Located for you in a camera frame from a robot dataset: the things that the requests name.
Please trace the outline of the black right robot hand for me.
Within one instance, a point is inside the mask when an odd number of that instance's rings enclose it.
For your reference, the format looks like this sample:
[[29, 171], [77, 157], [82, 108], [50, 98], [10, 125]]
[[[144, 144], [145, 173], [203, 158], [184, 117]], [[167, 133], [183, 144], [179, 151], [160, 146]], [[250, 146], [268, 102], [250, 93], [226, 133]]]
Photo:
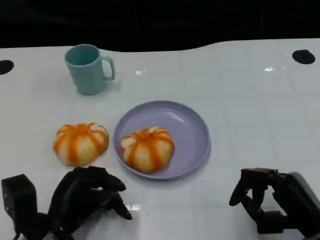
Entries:
[[[268, 187], [273, 188], [273, 198], [285, 214], [262, 209]], [[306, 240], [320, 238], [320, 201], [299, 172], [243, 168], [229, 200], [230, 206], [237, 204], [242, 204], [256, 223], [259, 234], [280, 234], [286, 229], [296, 229]]]

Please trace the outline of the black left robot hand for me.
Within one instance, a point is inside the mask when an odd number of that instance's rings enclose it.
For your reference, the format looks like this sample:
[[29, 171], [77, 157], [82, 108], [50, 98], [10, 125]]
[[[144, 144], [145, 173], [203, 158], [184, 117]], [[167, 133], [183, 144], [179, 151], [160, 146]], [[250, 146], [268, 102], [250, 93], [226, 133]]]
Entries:
[[120, 217], [132, 220], [120, 192], [125, 184], [102, 167], [75, 167], [56, 187], [47, 215], [50, 231], [58, 240], [72, 240], [75, 232], [97, 211], [115, 211]]

